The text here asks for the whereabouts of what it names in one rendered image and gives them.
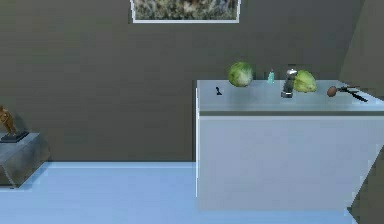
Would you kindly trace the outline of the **round green cabbage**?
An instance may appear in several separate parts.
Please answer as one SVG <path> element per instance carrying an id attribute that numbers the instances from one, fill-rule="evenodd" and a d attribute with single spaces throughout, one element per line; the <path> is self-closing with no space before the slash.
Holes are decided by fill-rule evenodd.
<path id="1" fill-rule="evenodd" d="M 228 80 L 235 87 L 247 87 L 253 81 L 253 68 L 246 62 L 234 63 L 228 71 Z"/>

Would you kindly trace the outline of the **brown statue on black base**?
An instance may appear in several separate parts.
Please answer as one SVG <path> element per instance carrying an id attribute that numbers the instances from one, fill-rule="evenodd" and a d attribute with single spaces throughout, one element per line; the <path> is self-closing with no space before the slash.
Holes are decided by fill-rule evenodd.
<path id="1" fill-rule="evenodd" d="M 0 138 L 0 143 L 17 143 L 29 134 L 27 130 L 20 132 L 16 130 L 12 115 L 3 105 L 0 105 L 0 122 L 7 131 L 7 133 Z"/>

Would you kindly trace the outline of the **white counter cabinet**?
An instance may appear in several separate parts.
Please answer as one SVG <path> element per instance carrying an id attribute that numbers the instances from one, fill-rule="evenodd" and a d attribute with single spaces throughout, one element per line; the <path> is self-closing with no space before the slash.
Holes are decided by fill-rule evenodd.
<path id="1" fill-rule="evenodd" d="M 384 147 L 384 101 L 327 95 L 340 81 L 282 98 L 283 83 L 196 87 L 196 198 L 202 210 L 343 210 Z M 219 87 L 223 95 L 216 95 Z"/>

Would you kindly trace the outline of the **white framed wall picture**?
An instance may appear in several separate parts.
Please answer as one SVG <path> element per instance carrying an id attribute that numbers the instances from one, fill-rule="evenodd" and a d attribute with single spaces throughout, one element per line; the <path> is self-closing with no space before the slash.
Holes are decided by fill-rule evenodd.
<path id="1" fill-rule="evenodd" d="M 242 0 L 130 0 L 136 24 L 238 23 Z"/>

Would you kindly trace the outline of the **yellow-green lettuce head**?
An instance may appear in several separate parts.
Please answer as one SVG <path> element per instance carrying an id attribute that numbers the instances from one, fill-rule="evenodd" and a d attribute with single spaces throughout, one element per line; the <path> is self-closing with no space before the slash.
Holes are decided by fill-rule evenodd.
<path id="1" fill-rule="evenodd" d="M 307 70 L 299 70 L 294 79 L 294 89 L 297 92 L 315 92 L 317 83 L 314 76 Z"/>

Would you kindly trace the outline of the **black long utensil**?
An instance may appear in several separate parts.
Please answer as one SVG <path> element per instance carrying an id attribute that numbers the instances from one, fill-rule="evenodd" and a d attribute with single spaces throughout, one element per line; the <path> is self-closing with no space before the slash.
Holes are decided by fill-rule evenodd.
<path id="1" fill-rule="evenodd" d="M 368 102 L 368 99 L 357 94 L 359 91 L 355 89 L 356 87 L 359 87 L 359 86 L 343 86 L 343 87 L 336 88 L 336 90 L 338 92 L 346 92 L 362 102 Z"/>

